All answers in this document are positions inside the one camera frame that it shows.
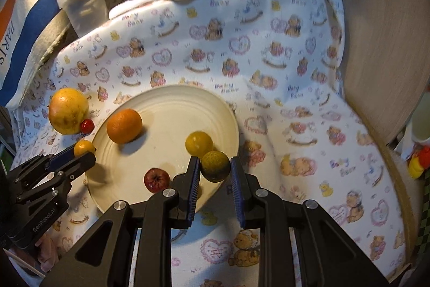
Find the person's hand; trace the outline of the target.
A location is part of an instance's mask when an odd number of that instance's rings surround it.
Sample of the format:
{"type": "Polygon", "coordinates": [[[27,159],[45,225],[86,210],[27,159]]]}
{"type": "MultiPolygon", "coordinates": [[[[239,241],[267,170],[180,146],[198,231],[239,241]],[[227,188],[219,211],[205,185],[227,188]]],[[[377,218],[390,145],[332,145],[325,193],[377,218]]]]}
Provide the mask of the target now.
{"type": "Polygon", "coordinates": [[[57,248],[51,237],[43,234],[35,244],[39,248],[38,261],[43,272],[49,272],[58,262],[57,248]]]}

